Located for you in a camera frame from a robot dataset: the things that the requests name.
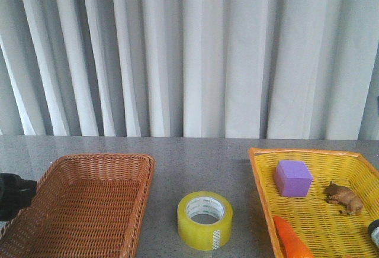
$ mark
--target toy carrot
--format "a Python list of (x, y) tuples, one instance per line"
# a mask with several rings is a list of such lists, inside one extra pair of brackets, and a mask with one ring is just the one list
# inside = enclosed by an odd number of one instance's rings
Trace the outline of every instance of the toy carrot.
[(285, 219), (276, 215), (273, 219), (287, 258), (313, 258), (309, 248), (296, 235), (292, 226)]

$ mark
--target yellow tape roll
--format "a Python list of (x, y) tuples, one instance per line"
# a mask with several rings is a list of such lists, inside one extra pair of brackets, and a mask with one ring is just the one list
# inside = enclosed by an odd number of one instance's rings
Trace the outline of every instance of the yellow tape roll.
[[(192, 220), (196, 215), (210, 215), (213, 224)], [(207, 191), (190, 193), (178, 205), (180, 237), (197, 250), (215, 250), (229, 241), (232, 233), (233, 209), (222, 196)]]

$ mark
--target white curtain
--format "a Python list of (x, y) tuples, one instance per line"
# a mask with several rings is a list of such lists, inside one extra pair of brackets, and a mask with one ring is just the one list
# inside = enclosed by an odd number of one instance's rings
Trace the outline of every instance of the white curtain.
[(0, 134), (379, 140), (378, 44), (379, 0), (0, 0)]

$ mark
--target purple foam cube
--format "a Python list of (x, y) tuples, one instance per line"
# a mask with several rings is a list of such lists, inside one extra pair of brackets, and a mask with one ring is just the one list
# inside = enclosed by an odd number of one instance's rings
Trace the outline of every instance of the purple foam cube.
[(274, 175), (280, 195), (284, 197), (305, 197), (313, 177), (304, 162), (280, 160)]

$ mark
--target tray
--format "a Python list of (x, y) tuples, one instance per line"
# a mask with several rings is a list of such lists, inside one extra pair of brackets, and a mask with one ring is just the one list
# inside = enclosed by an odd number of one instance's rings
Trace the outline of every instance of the tray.
[(0, 256), (134, 257), (154, 166), (145, 154), (57, 159), (0, 231)]
[[(286, 219), (308, 245), (314, 257), (379, 257), (367, 227), (379, 218), (379, 172), (358, 153), (330, 150), (249, 149), (256, 187), (259, 192), (276, 258), (285, 257), (272, 217)], [(305, 198), (280, 196), (275, 168), (281, 159), (302, 160), (313, 175)], [(323, 191), (330, 181), (351, 188), (363, 201), (360, 215), (341, 215), (342, 205), (328, 204)]]

